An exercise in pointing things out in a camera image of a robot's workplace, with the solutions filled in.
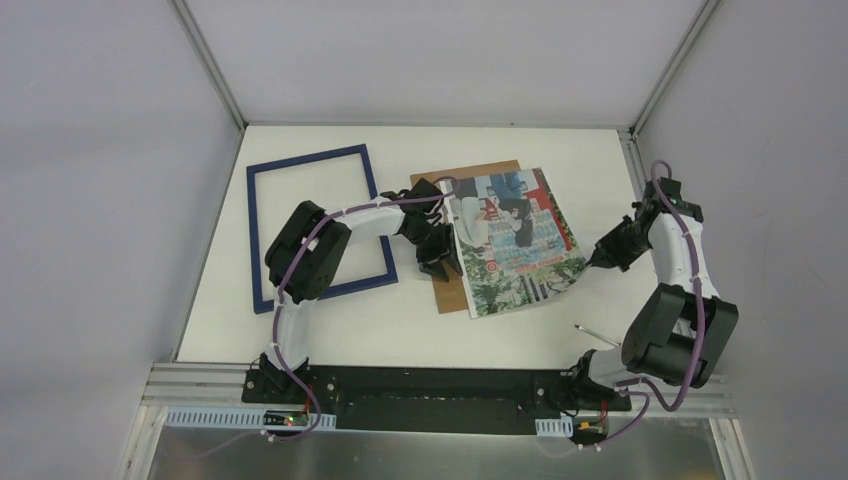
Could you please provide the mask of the colourful printed photo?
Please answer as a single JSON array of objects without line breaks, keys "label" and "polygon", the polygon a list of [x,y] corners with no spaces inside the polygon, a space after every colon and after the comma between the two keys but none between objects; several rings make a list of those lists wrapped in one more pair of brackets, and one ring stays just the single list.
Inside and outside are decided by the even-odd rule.
[{"label": "colourful printed photo", "polygon": [[540,168],[458,181],[445,206],[472,318],[541,303],[588,268]]}]

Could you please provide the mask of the yellow black screwdriver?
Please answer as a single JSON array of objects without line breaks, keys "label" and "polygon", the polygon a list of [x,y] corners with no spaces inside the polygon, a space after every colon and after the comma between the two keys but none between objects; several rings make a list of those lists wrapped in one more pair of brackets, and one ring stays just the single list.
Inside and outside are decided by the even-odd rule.
[{"label": "yellow black screwdriver", "polygon": [[604,342],[608,345],[611,345],[613,347],[620,347],[621,346],[621,342],[613,340],[613,339],[611,339],[611,338],[609,338],[605,335],[602,335],[602,334],[600,334],[600,333],[598,333],[594,330],[588,329],[587,327],[585,327],[583,325],[575,324],[574,327],[578,331],[581,331],[581,332],[583,332],[583,333],[585,333],[585,334],[587,334],[587,335],[589,335],[589,336],[591,336],[595,339],[598,339],[598,340],[600,340],[600,341],[602,341],[602,342]]}]

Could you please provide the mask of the blue wooden photo frame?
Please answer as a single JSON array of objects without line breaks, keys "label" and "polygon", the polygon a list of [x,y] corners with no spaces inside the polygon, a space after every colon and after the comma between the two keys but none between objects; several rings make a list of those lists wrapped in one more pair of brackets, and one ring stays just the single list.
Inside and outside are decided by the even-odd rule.
[{"label": "blue wooden photo frame", "polygon": [[[295,167],[309,166],[317,163],[340,161],[344,158],[352,159],[361,167],[364,176],[364,185],[370,196],[377,195],[377,185],[368,147],[362,144],[334,148],[330,150],[308,153],[294,157],[272,160],[245,167],[247,220],[250,247],[250,271],[251,271],[251,300],[252,311],[256,315],[272,311],[274,301],[269,290],[268,267],[265,264],[265,253],[274,234],[270,231],[270,221],[267,214],[270,212],[264,206],[260,198],[260,180],[268,180],[274,172],[289,170]],[[352,295],[367,290],[386,287],[399,281],[396,262],[389,238],[379,238],[380,251],[383,258],[384,271],[382,273],[367,276],[359,280],[336,281],[329,289],[321,295],[323,299]]]}]

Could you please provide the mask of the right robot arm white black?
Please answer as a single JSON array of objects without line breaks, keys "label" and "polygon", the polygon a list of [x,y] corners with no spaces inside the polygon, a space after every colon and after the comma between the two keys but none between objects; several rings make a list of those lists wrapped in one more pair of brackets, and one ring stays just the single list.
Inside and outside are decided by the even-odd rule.
[{"label": "right robot arm white black", "polygon": [[703,213],[682,198],[680,182],[649,181],[634,209],[596,242],[588,264],[625,272],[649,253],[657,286],[620,346],[590,350],[569,371],[569,400],[583,410],[612,405],[631,385],[656,391],[659,382],[678,390],[661,407],[679,409],[689,390],[708,382],[738,323],[737,306],[722,300],[709,278]]}]

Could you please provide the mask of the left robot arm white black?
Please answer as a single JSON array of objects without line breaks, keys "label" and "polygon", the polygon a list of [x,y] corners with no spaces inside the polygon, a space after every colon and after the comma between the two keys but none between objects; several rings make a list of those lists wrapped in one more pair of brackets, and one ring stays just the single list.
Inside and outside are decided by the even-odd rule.
[{"label": "left robot arm white black", "polygon": [[446,282],[462,268],[453,226],[443,218],[449,187],[419,180],[412,188],[384,192],[370,201],[327,210],[304,201],[266,251],[264,262],[276,290],[271,340],[259,357],[266,389],[281,404],[293,404],[310,389],[298,369],[308,361],[306,341],[317,300],[329,289],[348,247],[362,240],[401,236],[415,249],[419,270]]}]

